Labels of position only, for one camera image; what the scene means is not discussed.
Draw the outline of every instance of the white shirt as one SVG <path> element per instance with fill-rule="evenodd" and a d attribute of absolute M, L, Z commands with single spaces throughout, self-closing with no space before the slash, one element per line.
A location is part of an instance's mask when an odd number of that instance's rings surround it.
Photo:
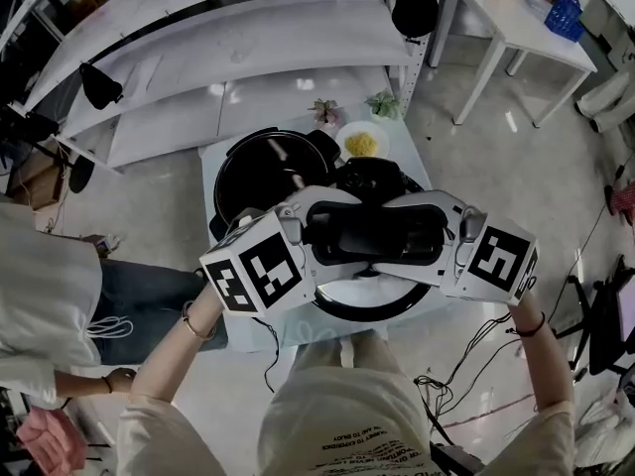
<path fill-rule="evenodd" d="M 0 386 L 54 402 L 54 368 L 99 365 L 85 329 L 100 292 L 91 244 L 41 233 L 31 208 L 0 203 Z"/>
<path fill-rule="evenodd" d="M 572 408 L 542 411 L 480 475 L 570 476 Z M 403 376 L 335 367 L 295 372 L 263 421 L 259 474 L 443 476 L 430 457 L 424 414 Z M 136 397 L 119 420 L 117 452 L 119 476 L 225 474 L 177 409 L 146 397 Z"/>

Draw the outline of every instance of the blue jeans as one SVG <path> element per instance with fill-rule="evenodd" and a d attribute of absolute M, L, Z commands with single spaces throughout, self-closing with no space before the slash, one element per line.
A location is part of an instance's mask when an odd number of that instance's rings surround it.
<path fill-rule="evenodd" d="M 168 331 L 181 318 L 186 301 L 195 299 L 206 280 L 197 274 L 123 261 L 101 261 L 101 297 L 92 321 L 111 315 L 127 316 L 134 324 L 123 338 L 93 339 L 103 365 L 143 363 Z M 201 351 L 227 346 L 227 331 L 221 317 L 216 334 Z"/>

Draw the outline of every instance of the red line on floor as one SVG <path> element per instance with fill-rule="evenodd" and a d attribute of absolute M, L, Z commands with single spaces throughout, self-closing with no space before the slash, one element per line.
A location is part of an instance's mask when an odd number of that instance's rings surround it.
<path fill-rule="evenodd" d="M 504 409 L 511 408 L 512 406 L 516 406 L 516 404 L 526 401 L 527 399 L 531 399 L 533 396 L 534 394 L 531 393 L 529 395 L 526 395 L 522 399 L 518 399 L 517 401 L 510 402 L 509 404 L 505 404 L 504 406 L 501 406 L 500 408 L 493 409 L 489 413 L 483 413 L 482 415 L 479 415 L 479 416 L 473 416 L 466 419 L 465 421 L 457 421 L 456 423 L 445 424 L 443 425 L 443 427 L 452 428 L 453 426 L 459 426 L 460 424 L 466 424 L 466 423 L 470 423 L 471 421 L 476 421 L 477 419 L 481 419 L 482 417 L 488 417 L 489 415 L 493 415 L 494 413 L 498 413 L 499 411 L 503 411 Z"/>

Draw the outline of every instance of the plate of yellow food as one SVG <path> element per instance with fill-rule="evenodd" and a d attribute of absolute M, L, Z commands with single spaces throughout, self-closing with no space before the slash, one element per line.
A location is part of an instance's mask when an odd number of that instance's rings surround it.
<path fill-rule="evenodd" d="M 379 125 L 373 122 L 359 121 L 344 125 L 335 142 L 341 149 L 341 157 L 347 161 L 351 157 L 378 157 L 388 159 L 390 140 Z"/>

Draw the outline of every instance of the forearm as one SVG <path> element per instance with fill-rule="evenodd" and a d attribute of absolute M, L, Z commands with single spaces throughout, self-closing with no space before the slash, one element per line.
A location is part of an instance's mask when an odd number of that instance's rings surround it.
<path fill-rule="evenodd" d="M 531 293 L 526 292 L 518 306 L 510 307 L 516 329 L 531 331 L 543 315 Z M 573 400 L 573 384 L 565 352 L 545 322 L 533 337 L 522 337 L 538 411 L 563 401 Z"/>
<path fill-rule="evenodd" d="M 110 387 L 102 378 L 74 376 L 57 370 L 55 375 L 58 397 L 69 399 L 110 393 Z"/>
<path fill-rule="evenodd" d="M 211 331 L 221 314 L 222 303 L 210 285 L 188 311 L 191 327 L 201 335 Z M 179 320 L 142 365 L 131 395 L 171 402 L 202 342 Z"/>

